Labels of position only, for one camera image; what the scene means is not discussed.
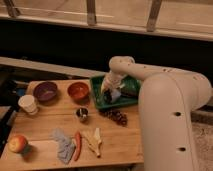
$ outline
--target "gray cloth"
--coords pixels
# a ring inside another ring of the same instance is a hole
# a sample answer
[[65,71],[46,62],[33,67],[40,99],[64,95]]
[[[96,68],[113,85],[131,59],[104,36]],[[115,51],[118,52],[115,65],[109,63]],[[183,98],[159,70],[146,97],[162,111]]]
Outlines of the gray cloth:
[[54,129],[52,132],[52,138],[58,142],[58,158],[64,163],[68,164],[75,151],[75,144],[73,141],[64,135],[60,129]]

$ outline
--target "bowl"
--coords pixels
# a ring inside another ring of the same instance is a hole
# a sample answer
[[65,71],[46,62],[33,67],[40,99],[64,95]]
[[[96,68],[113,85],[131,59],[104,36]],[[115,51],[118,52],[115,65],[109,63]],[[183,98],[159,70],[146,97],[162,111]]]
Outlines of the bowl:
[[34,91],[33,95],[40,102],[47,102],[56,97],[58,87],[54,82],[45,81],[38,84]]
[[67,93],[75,102],[80,102],[88,97],[89,87],[84,82],[75,82],[68,87]]

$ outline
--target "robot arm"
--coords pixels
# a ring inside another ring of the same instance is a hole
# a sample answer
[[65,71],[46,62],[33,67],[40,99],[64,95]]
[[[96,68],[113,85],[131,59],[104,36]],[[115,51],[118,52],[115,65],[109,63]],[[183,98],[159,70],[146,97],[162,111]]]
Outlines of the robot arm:
[[117,88],[130,75],[143,81],[139,93],[145,171],[198,171],[190,112],[212,94],[199,73],[135,64],[132,57],[113,57],[102,91]]

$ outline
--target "black wall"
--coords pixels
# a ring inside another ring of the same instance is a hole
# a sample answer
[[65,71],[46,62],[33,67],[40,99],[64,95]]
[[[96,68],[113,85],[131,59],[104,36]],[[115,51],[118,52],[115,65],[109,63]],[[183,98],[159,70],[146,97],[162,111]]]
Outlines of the black wall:
[[202,72],[213,82],[213,42],[0,20],[0,56],[108,71],[115,55]]

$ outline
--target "red apple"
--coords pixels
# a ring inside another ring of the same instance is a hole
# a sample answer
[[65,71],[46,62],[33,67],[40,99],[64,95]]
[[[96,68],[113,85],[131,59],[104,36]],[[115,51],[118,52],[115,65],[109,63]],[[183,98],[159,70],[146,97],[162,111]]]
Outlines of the red apple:
[[27,139],[23,135],[13,136],[8,143],[9,150],[14,153],[21,153],[27,145]]

